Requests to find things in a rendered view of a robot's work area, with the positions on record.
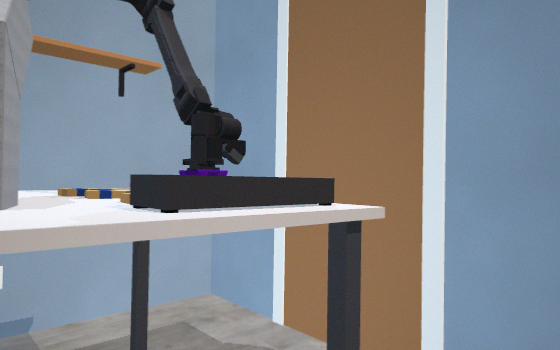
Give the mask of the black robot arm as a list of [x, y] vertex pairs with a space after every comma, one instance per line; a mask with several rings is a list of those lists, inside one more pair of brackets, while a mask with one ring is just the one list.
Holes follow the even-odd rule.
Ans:
[[184, 125], [191, 125], [191, 136], [215, 136], [208, 137], [208, 158], [223, 156], [240, 164], [246, 154], [246, 141], [237, 140], [241, 123], [232, 114], [211, 107], [208, 92], [195, 74], [176, 29], [173, 0], [121, 1], [133, 4], [143, 17], [145, 30], [155, 35], [171, 79], [174, 105]]

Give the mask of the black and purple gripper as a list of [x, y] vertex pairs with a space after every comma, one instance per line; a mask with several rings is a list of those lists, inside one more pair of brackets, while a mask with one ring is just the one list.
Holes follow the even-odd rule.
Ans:
[[215, 165], [224, 165], [224, 159], [208, 158], [208, 137], [215, 138], [212, 135], [191, 136], [191, 159], [183, 159], [182, 164], [189, 165], [189, 168], [179, 170], [180, 175], [226, 176], [228, 174], [228, 171], [215, 167]]

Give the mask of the white welding electrode pack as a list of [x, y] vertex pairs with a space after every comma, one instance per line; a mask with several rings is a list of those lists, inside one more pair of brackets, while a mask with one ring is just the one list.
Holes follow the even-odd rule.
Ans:
[[120, 193], [130, 193], [130, 190], [85, 190], [87, 199], [120, 199]]
[[130, 188], [60, 188], [57, 196], [85, 196], [85, 190], [130, 190]]
[[130, 204], [130, 193], [120, 193], [120, 202]]

